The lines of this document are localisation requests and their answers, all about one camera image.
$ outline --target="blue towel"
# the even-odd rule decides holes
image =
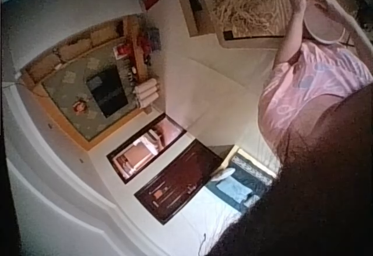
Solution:
[[[216,187],[239,204],[242,201],[246,201],[247,195],[252,192],[250,188],[242,185],[232,176],[229,176],[223,181],[219,182]]]

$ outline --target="patterned rug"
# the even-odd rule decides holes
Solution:
[[[245,213],[263,194],[270,188],[273,177],[254,165],[250,160],[239,153],[236,153],[230,160],[228,167],[235,169],[235,172],[225,180],[210,181],[205,186],[218,198],[232,206],[241,213]],[[222,184],[232,184],[229,191],[222,191]],[[249,194],[237,201],[237,195],[241,194],[242,188],[248,190]]]
[[[132,94],[133,87],[128,79],[131,64],[128,59],[116,61],[112,51],[112,48],[119,43],[111,43],[91,52],[57,71],[43,82],[45,90],[56,106],[88,141],[136,108],[135,96]],[[106,118],[92,97],[86,81],[110,65],[117,66],[128,104]],[[79,99],[87,102],[88,111],[76,115],[73,104]]]

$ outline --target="rug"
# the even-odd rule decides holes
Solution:
[[[245,199],[242,199],[241,202],[237,202],[237,198],[235,198],[233,194],[228,195],[221,191],[219,188],[222,187],[219,187],[219,184],[223,183],[224,180],[218,182],[210,181],[205,186],[225,203],[229,204],[237,211],[245,213],[248,208],[260,199],[270,188],[273,177],[259,169],[250,160],[239,153],[232,156],[228,167],[235,169],[231,178],[238,181],[245,188],[251,190]]]

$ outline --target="bowl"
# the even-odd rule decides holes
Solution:
[[[344,27],[328,18],[315,6],[314,1],[307,2],[304,24],[310,35],[320,43],[338,43],[344,36]]]

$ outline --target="tile floor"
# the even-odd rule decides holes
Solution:
[[[179,0],[160,0],[147,22],[161,36],[162,50],[152,55],[162,85],[157,106],[205,145],[240,145],[278,171],[257,125],[275,51],[224,49],[214,34],[190,38]]]

